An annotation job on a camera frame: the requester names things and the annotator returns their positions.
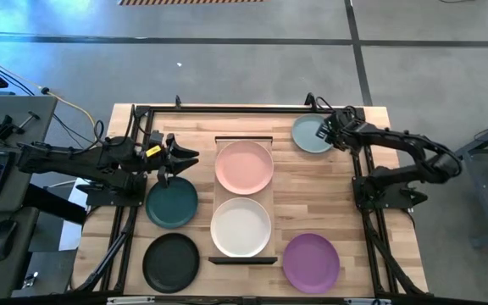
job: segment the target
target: concrete floor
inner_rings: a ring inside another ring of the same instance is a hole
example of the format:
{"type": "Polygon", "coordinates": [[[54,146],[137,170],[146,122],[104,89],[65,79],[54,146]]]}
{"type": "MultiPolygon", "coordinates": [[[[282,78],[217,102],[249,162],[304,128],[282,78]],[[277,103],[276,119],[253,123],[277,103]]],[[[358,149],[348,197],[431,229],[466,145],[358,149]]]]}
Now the concrete floor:
{"type": "MultiPolygon", "coordinates": [[[[488,0],[353,0],[361,39],[488,40],[488,0]]],[[[350,38],[343,0],[119,7],[101,0],[0,0],[0,31],[43,35],[218,38],[350,38]]],[[[488,48],[364,47],[374,105],[393,129],[457,149],[488,126],[488,48]]],[[[0,64],[49,86],[96,119],[114,103],[300,104],[308,92],[333,104],[362,105],[352,47],[97,45],[0,42],[0,64]]],[[[90,136],[71,108],[58,115],[90,136]]],[[[55,123],[47,141],[72,140],[55,123]]],[[[409,164],[407,156],[400,156],[409,164]]],[[[50,185],[61,175],[35,177],[50,185]]],[[[417,235],[430,291],[488,301],[488,248],[469,237],[488,230],[467,175],[419,186],[417,235]]]]}

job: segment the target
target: yellow label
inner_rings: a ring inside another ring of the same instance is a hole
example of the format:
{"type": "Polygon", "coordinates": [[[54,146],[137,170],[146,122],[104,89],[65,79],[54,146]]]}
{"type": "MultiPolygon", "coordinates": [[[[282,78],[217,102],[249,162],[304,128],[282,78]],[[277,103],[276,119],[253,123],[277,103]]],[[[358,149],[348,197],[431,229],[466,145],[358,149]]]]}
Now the yellow label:
{"type": "Polygon", "coordinates": [[[156,146],[154,146],[154,147],[152,147],[146,151],[146,156],[151,157],[154,154],[159,153],[159,152],[161,152],[161,147],[159,147],[159,145],[156,145],[156,146]]]}

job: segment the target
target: wooden tabletop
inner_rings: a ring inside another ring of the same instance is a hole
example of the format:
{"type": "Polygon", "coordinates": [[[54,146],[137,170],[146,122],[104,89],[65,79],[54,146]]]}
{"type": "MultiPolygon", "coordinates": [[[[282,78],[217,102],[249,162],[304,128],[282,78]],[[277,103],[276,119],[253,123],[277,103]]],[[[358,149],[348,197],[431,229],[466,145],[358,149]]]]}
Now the wooden tabletop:
{"type": "MultiPolygon", "coordinates": [[[[364,108],[366,120],[379,128],[390,126],[386,108],[364,108]]],[[[108,128],[109,136],[123,135],[130,104],[115,104],[108,128]]],[[[142,275],[142,259],[147,247],[157,237],[180,232],[189,236],[201,254],[196,279],[179,295],[187,296],[261,296],[261,297],[371,297],[369,260],[364,242],[363,221],[355,207],[351,188],[352,160],[348,152],[330,150],[314,155],[300,150],[291,140],[291,126],[299,114],[190,114],[157,113],[154,130],[174,133],[177,142],[200,152],[199,163],[181,174],[197,188],[197,215],[176,230],[161,229],[139,208],[132,242],[125,294],[159,295],[142,275]],[[274,177],[274,239],[278,262],[269,266],[214,265],[210,220],[214,202],[215,136],[272,136],[274,177]],[[282,253],[291,238],[302,233],[317,233],[327,238],[341,259],[336,285],[321,295],[304,294],[285,278],[282,253]]],[[[372,147],[375,165],[398,167],[394,150],[372,147]]],[[[363,174],[366,165],[362,163],[363,174]]],[[[155,173],[148,187],[156,182],[155,173]]],[[[114,218],[114,208],[99,208],[88,220],[82,233],[75,261],[74,283],[82,283],[107,251],[114,218]]],[[[427,290],[418,243],[410,218],[398,210],[386,210],[385,221],[391,251],[398,263],[422,290],[427,290]]],[[[378,259],[382,284],[387,288],[385,265],[378,259]]],[[[111,287],[119,267],[115,259],[111,287]]]]}

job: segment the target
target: light blue plate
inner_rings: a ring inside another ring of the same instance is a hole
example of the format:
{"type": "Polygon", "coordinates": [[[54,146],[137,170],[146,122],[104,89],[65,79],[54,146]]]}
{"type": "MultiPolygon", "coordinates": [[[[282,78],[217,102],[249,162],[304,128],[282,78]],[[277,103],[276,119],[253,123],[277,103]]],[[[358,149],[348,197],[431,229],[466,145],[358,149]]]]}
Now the light blue plate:
{"type": "Polygon", "coordinates": [[[324,153],[331,145],[318,138],[315,134],[323,123],[324,117],[319,114],[304,114],[293,123],[291,136],[302,150],[309,153],[324,153]]]}

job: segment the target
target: screw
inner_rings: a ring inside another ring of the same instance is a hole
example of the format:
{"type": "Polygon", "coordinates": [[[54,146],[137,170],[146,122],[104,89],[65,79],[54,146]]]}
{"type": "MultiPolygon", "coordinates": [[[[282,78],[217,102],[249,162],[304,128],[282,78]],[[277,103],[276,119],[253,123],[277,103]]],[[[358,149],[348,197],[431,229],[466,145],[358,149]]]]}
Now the screw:
{"type": "Polygon", "coordinates": [[[36,115],[35,113],[33,113],[32,111],[28,111],[28,114],[30,114],[30,117],[25,119],[25,121],[22,122],[22,124],[20,124],[20,126],[18,126],[18,128],[22,129],[22,127],[24,127],[26,124],[28,124],[32,119],[40,119],[41,118],[38,115],[36,115]]]}

